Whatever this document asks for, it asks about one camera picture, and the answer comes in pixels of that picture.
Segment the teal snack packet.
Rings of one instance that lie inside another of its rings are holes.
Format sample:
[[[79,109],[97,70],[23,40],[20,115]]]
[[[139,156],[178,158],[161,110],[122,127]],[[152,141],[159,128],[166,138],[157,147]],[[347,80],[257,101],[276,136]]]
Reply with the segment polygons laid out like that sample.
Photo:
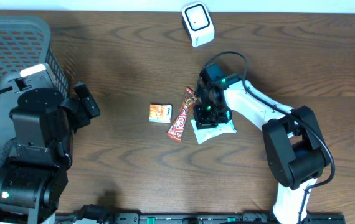
[[[234,128],[231,113],[227,112],[226,115],[230,119],[227,123],[220,123],[214,128],[206,128],[206,129],[198,129],[196,126],[196,121],[192,119],[191,124],[197,139],[197,143],[202,144],[208,139],[214,138],[224,133],[236,133],[237,130]]]

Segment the red Top chocolate bar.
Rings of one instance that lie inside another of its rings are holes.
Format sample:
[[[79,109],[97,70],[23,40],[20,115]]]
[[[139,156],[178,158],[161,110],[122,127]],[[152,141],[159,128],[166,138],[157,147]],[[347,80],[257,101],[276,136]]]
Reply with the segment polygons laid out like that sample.
[[[189,116],[189,111],[192,109],[196,101],[197,97],[194,91],[190,87],[187,87],[185,89],[185,94],[179,113],[167,132],[167,135],[171,139],[177,142],[181,142],[182,134],[184,132],[187,118]]]

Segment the orange tissue packet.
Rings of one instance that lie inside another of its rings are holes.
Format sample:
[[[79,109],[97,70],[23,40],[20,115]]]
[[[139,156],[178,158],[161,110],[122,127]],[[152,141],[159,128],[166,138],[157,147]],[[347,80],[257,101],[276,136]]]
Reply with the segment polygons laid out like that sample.
[[[154,123],[170,123],[172,115],[171,105],[155,105],[149,106],[149,122]]]

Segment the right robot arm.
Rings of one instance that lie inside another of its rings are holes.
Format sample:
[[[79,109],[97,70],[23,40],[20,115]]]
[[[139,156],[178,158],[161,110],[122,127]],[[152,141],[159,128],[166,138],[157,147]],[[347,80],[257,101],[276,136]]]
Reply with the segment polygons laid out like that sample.
[[[331,163],[314,112],[283,105],[242,75],[224,75],[215,63],[201,70],[196,95],[201,102],[191,123],[198,143],[235,132],[234,111],[247,118],[262,132],[268,166],[278,181],[274,217],[279,223],[303,222],[311,188]]]

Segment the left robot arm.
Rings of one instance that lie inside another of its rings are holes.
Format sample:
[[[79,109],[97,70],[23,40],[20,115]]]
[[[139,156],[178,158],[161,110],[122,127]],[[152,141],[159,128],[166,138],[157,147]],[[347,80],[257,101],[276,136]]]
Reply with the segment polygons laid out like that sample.
[[[0,223],[50,223],[72,165],[73,135],[100,115],[87,86],[61,90],[46,63],[0,90]]]

